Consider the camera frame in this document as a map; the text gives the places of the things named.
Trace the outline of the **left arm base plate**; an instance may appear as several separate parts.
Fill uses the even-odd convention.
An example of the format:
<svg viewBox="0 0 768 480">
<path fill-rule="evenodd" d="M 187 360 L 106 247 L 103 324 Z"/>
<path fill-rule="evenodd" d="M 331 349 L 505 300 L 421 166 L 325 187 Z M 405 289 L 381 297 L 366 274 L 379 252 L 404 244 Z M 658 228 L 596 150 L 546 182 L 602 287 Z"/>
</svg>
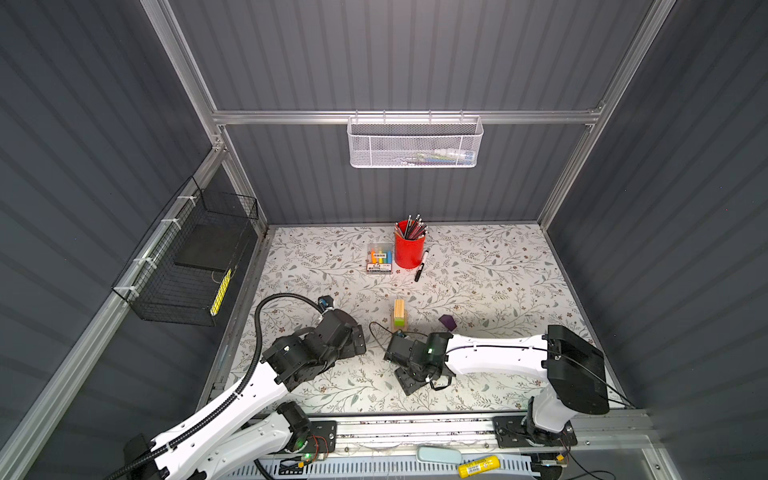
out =
<svg viewBox="0 0 768 480">
<path fill-rule="evenodd" d="M 284 453 L 310 455 L 332 453 L 336 449 L 338 423 L 336 421 L 312 421 L 309 434 L 298 443 L 289 444 Z"/>
</svg>

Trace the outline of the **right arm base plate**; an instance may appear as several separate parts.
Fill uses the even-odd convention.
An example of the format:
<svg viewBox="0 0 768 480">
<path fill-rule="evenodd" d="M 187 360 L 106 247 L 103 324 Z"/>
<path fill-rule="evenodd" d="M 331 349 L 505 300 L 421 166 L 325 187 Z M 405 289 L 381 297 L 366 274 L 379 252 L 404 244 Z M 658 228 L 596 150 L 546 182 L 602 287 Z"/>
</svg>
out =
<svg viewBox="0 0 768 480">
<path fill-rule="evenodd" d="M 574 447 L 578 439 L 571 422 L 558 433 L 534 425 L 528 415 L 502 415 L 492 418 L 494 435 L 501 448 Z"/>
</svg>

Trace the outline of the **purple block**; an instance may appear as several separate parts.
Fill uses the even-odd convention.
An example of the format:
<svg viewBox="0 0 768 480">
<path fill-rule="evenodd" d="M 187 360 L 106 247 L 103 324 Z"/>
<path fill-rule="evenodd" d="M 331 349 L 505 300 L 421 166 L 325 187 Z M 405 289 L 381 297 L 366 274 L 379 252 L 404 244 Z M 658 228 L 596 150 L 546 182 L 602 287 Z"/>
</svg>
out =
<svg viewBox="0 0 768 480">
<path fill-rule="evenodd" d="M 441 315 L 438 321 L 450 332 L 453 332 L 457 328 L 457 323 L 452 315 Z"/>
</svg>

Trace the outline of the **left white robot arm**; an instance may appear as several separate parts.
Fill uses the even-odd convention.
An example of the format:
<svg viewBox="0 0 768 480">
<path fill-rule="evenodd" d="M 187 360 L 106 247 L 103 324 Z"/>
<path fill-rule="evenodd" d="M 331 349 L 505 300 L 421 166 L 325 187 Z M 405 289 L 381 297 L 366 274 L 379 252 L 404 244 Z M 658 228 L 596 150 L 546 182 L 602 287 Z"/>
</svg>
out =
<svg viewBox="0 0 768 480">
<path fill-rule="evenodd" d="M 146 442 L 115 479 L 220 479 L 250 461 L 303 449 L 311 422 L 287 396 L 337 361 L 366 351 L 362 327 L 339 309 L 315 327 L 277 338 L 231 388 Z"/>
</svg>

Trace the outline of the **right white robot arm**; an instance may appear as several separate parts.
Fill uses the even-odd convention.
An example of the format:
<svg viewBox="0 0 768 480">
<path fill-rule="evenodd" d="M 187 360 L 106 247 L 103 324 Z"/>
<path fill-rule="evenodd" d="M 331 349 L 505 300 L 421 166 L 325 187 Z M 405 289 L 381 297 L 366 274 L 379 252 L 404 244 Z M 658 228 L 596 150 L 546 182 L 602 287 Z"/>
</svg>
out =
<svg viewBox="0 0 768 480">
<path fill-rule="evenodd" d="M 420 341 L 398 332 L 384 359 L 397 366 L 396 378 L 408 395 L 424 386 L 445 390 L 454 378 L 479 373 L 541 381 L 542 390 L 529 399 L 525 417 L 513 430 L 533 445 L 563 441 L 578 414 L 610 411 L 604 354 L 562 325 L 510 339 L 437 332 Z"/>
</svg>

